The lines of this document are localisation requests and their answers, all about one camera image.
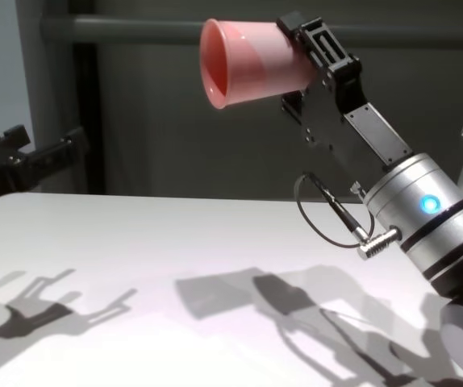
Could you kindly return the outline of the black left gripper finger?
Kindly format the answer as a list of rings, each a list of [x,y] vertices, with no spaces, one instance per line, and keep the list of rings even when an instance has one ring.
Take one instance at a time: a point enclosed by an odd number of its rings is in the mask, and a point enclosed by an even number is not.
[[[0,160],[19,154],[19,150],[31,143],[24,125],[17,125],[0,135]]]
[[[89,141],[83,127],[70,131],[60,141],[33,152],[17,152],[8,160],[16,192],[26,192],[41,181],[85,161]]]

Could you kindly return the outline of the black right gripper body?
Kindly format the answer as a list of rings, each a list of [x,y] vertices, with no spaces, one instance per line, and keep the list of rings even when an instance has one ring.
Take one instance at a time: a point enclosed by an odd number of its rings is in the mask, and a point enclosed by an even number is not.
[[[413,150],[382,114],[356,92],[337,104],[339,94],[323,77],[304,96],[303,125],[312,130],[349,174],[386,174],[413,156]]]

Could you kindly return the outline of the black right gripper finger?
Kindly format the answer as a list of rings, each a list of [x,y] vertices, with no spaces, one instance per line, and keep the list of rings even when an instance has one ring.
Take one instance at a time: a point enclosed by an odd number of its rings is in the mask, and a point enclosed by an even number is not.
[[[360,60],[343,48],[322,18],[306,21],[300,13],[289,13],[277,18],[276,25],[304,53],[326,86],[346,87],[360,82]]]
[[[292,118],[301,118],[305,97],[309,89],[301,89],[282,95],[282,109]]]

